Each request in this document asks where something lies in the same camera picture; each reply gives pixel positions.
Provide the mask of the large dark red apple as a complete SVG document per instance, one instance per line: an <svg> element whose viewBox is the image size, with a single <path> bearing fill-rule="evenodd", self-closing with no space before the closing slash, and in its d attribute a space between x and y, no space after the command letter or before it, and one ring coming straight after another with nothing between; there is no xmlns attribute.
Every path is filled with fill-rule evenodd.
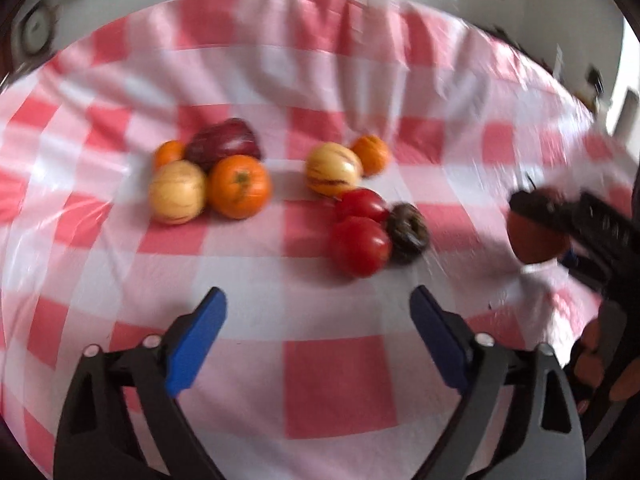
<svg viewBox="0 0 640 480"><path fill-rule="evenodd" d="M514 256L523 264L538 264L562 257L570 250L567 234L546 228L510 209L506 234Z"/></svg>

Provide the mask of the red tomato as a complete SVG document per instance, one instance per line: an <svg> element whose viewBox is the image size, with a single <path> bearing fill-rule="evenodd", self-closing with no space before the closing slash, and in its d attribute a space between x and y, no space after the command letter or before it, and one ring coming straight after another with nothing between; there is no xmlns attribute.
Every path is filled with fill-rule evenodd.
<svg viewBox="0 0 640 480"><path fill-rule="evenodd" d="M382 226L389 214L387 203L381 195L368 188L355 188L337 197L333 220L342 222L349 218L368 218Z"/></svg>
<svg viewBox="0 0 640 480"><path fill-rule="evenodd" d="M368 278L390 260L392 244L385 230L370 218L350 217L332 226L329 256L351 278Z"/></svg>

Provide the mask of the small orange tangerine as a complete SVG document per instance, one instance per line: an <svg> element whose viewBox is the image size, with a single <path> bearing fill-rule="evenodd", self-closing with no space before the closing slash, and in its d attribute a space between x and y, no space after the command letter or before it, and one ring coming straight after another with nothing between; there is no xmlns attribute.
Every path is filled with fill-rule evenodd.
<svg viewBox="0 0 640 480"><path fill-rule="evenodd" d="M170 140L160 145L153 154L153 170L157 171L163 166L183 160L186 144L179 140Z"/></svg>

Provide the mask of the dark red wrinkled fruit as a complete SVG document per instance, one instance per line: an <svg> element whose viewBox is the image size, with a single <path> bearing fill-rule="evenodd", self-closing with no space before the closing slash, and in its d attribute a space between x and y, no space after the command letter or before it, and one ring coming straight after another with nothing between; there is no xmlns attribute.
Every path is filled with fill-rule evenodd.
<svg viewBox="0 0 640 480"><path fill-rule="evenodd" d="M206 174L218 162L234 155L246 155L262 160L262 148L253 128L240 118L208 126L186 144L183 158L199 166Z"/></svg>

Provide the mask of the red white checkered tablecloth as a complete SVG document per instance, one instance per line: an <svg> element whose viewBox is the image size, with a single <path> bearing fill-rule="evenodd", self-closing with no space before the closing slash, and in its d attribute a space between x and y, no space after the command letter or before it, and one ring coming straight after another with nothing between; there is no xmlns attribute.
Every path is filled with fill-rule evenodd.
<svg viewBox="0 0 640 480"><path fill-rule="evenodd" d="M239 117L273 192L255 217L152 221L160 144ZM372 190L433 237L410 266L349 281L330 202L305 184L324 142L379 136ZM82 350L126 349L212 287L228 318L180 404L231 479L408 479L457 404L410 292L503 344L566 360L598 298L506 236L527 180L621 211L637 166L548 73L453 16L401 0L172 0L120 18L1 97L1 414L41 472Z"/></svg>

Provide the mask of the round wall gauge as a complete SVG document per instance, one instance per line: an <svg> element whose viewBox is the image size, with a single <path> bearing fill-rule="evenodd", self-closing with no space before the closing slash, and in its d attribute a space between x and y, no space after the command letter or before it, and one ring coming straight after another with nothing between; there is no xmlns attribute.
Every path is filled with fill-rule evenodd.
<svg viewBox="0 0 640 480"><path fill-rule="evenodd" d="M41 0L21 20L18 42L26 58L34 58L50 51L54 36L54 10Z"/></svg>

